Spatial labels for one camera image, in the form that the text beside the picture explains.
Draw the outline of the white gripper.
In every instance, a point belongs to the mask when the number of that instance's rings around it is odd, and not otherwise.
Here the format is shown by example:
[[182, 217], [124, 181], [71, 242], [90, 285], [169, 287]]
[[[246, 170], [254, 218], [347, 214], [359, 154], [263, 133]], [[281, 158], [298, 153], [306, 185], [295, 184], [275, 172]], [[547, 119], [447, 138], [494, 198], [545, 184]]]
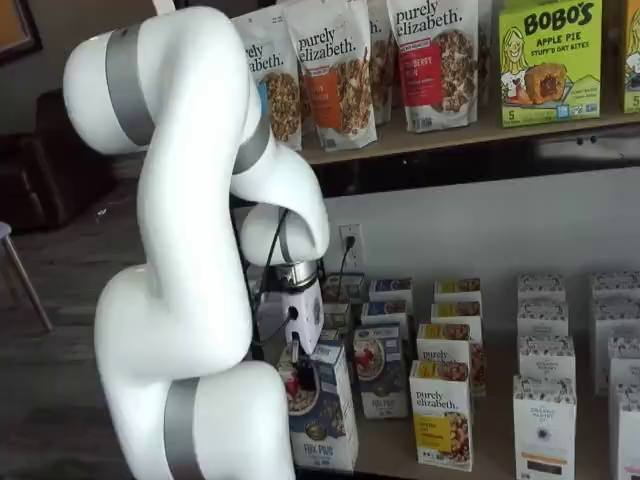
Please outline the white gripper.
[[[298, 340], [299, 346], [311, 355], [319, 341], [324, 325], [324, 311], [319, 281], [315, 280], [295, 292], [283, 294], [283, 312], [286, 314], [285, 339]], [[317, 390], [316, 371], [309, 356], [299, 357], [294, 363], [299, 388]]]

